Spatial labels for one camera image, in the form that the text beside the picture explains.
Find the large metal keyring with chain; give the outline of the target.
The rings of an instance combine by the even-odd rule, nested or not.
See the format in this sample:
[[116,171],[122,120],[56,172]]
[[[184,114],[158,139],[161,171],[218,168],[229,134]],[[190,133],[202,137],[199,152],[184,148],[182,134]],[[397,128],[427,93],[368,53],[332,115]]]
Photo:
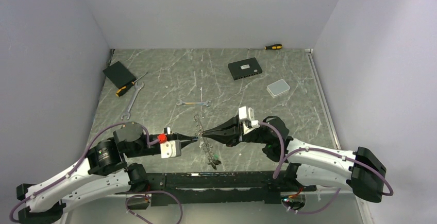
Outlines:
[[217,170],[217,167],[221,165],[221,161],[218,159],[218,157],[214,154],[212,150],[212,145],[209,143],[206,137],[203,136],[203,125],[201,123],[202,115],[197,113],[193,117],[193,121],[197,123],[196,129],[196,136],[198,140],[200,141],[200,148],[204,151],[208,158],[208,164],[214,169]]

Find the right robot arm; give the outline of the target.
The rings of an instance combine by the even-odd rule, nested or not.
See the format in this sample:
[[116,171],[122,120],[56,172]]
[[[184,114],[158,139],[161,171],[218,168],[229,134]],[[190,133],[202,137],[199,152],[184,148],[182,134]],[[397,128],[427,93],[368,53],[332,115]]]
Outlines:
[[394,194],[385,178],[386,167],[369,149],[338,150],[309,144],[291,137],[278,116],[267,116],[260,122],[235,116],[199,135],[227,147],[263,144],[263,153],[278,164],[272,178],[291,191],[317,185],[336,187],[373,203]]

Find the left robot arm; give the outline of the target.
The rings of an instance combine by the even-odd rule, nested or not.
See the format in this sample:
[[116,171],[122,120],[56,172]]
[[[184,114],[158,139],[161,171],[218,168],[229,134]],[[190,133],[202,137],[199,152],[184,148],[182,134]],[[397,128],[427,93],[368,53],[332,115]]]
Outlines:
[[142,164],[127,158],[161,155],[164,159],[181,155],[182,149],[197,141],[195,136],[173,133],[151,135],[136,122],[113,125],[112,137],[95,137],[81,157],[69,168],[37,184],[16,188],[18,204],[9,218],[15,223],[55,223],[76,207],[112,194],[133,194],[149,198],[163,194],[164,179],[149,176]]

